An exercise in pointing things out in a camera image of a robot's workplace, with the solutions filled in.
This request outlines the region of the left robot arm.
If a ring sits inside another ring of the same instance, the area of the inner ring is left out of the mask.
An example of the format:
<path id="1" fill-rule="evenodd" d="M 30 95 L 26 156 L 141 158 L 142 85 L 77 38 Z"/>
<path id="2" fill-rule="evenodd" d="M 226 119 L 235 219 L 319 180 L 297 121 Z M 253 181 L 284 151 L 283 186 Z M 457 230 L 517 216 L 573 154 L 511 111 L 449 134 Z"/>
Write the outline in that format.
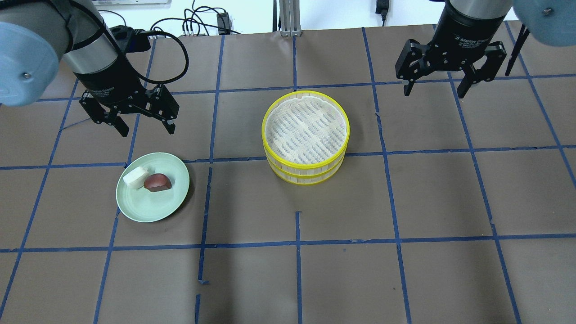
<path id="1" fill-rule="evenodd" d="M 166 85 L 189 69 L 182 41 L 173 39 L 184 55 L 183 71 L 156 81 L 142 75 L 128 53 L 151 49 L 151 36 L 163 31 L 108 27 L 89 0 L 3 0 L 1 2 L 1 103 L 24 106 L 41 98 L 64 61 L 85 87 L 80 105 L 96 124 L 115 127 L 126 137 L 123 114 L 140 113 L 159 120 L 169 134 L 179 105 Z"/>

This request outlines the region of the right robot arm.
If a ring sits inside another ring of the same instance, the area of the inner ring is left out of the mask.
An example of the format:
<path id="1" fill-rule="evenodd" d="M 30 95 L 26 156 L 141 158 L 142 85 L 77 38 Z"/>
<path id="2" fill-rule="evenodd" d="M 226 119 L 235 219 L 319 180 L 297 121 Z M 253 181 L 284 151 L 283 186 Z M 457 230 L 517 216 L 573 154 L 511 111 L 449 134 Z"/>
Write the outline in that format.
<path id="1" fill-rule="evenodd" d="M 471 86 L 494 80 L 507 51 L 492 38 L 513 11 L 521 31 L 506 68 L 510 73 L 528 36 L 554 47 L 575 45 L 576 4 L 573 0 L 447 0 L 432 39 L 406 41 L 395 64 L 406 96 L 417 80 L 432 72 L 462 71 L 457 87 L 462 99 Z"/>

